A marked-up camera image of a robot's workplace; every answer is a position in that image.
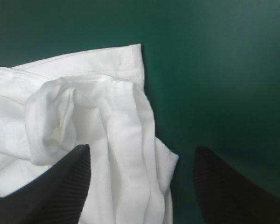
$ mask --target wrinkled fabric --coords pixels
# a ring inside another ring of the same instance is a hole
[[[140,45],[0,67],[0,196],[90,144],[80,224],[170,224],[178,156],[155,137]]]

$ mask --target white cloth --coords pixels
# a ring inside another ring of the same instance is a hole
[[[178,156],[154,135],[140,45],[0,67],[0,196],[91,147],[80,224],[171,224]]]

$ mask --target green surface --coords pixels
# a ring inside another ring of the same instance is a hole
[[[202,224],[196,145],[280,197],[280,0],[0,0],[0,66],[142,43],[174,224]]]

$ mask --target black object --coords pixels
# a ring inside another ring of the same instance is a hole
[[[280,224],[280,199],[197,147],[194,186],[207,224]]]
[[[79,145],[31,183],[0,198],[0,224],[76,224],[90,179],[90,148]]]

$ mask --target green backdrop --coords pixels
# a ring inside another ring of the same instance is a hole
[[[202,224],[197,145],[280,197],[280,0],[0,0],[0,66],[142,43],[174,224]]]

